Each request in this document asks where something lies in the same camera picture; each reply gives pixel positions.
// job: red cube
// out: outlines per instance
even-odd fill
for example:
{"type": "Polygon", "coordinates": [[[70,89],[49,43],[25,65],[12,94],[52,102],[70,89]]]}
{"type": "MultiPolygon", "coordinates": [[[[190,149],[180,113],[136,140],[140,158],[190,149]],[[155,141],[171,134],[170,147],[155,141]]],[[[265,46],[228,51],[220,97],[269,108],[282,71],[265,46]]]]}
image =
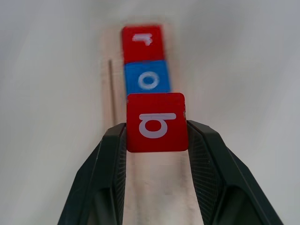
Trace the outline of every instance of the red cube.
{"type": "Polygon", "coordinates": [[[181,93],[130,94],[127,99],[127,150],[185,151],[188,131],[181,93]]]}
{"type": "Polygon", "coordinates": [[[122,30],[124,63],[144,60],[164,60],[161,27],[127,26],[122,30]]]}

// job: white surface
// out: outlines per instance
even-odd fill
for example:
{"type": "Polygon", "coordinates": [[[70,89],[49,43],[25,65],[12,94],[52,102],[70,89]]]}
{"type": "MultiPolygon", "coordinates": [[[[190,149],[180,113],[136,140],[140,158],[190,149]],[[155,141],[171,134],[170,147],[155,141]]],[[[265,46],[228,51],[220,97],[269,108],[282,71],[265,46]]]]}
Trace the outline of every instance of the white surface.
{"type": "Polygon", "coordinates": [[[2,1],[0,224],[57,223],[103,134],[101,28],[131,15],[172,20],[187,117],[217,130],[283,222],[298,224],[299,8],[297,0],[2,1]]]}

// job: wooden board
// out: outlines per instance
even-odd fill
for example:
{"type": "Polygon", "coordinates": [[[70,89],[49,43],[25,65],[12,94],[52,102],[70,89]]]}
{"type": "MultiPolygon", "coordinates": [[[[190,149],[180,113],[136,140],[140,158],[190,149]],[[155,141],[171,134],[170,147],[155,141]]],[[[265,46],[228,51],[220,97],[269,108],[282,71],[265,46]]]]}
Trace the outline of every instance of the wooden board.
{"type": "MultiPolygon", "coordinates": [[[[103,30],[101,78],[104,129],[126,122],[126,90],[120,32],[125,25],[161,24],[173,92],[180,92],[172,24],[161,18],[134,18],[103,30]]],[[[203,224],[190,171],[188,151],[127,152],[124,225],[203,224]]]]}

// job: blue cube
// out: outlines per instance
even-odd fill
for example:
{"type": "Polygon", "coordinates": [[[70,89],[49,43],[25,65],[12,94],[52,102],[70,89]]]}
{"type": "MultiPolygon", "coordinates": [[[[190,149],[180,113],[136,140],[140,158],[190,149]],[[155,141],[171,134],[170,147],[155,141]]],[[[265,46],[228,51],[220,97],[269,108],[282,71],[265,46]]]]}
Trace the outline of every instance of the blue cube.
{"type": "Polygon", "coordinates": [[[133,62],[125,65],[127,95],[171,91],[165,60],[133,62]]]}

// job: white letter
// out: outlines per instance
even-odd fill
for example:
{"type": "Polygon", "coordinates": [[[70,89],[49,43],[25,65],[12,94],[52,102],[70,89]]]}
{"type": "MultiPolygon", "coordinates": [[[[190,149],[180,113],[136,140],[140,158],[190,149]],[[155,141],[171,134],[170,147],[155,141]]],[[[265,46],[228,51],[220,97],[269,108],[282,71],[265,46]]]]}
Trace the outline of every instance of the white letter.
{"type": "Polygon", "coordinates": [[[134,34],[133,41],[143,41],[146,46],[149,46],[152,43],[152,34],[134,34]]]}
{"type": "Polygon", "coordinates": [[[159,76],[154,72],[150,72],[150,71],[144,72],[139,76],[137,83],[140,86],[140,88],[142,88],[144,90],[151,90],[151,89],[155,88],[156,86],[158,86],[159,76]],[[145,83],[144,78],[146,78],[146,77],[152,78],[153,82],[145,83]]]}
{"type": "Polygon", "coordinates": [[[174,113],[149,113],[140,115],[140,126],[139,130],[144,137],[147,138],[160,138],[167,133],[168,126],[165,120],[174,120],[176,119],[176,114],[174,113]],[[161,128],[157,131],[149,131],[146,128],[146,123],[150,120],[157,120],[160,122],[161,128]]]}

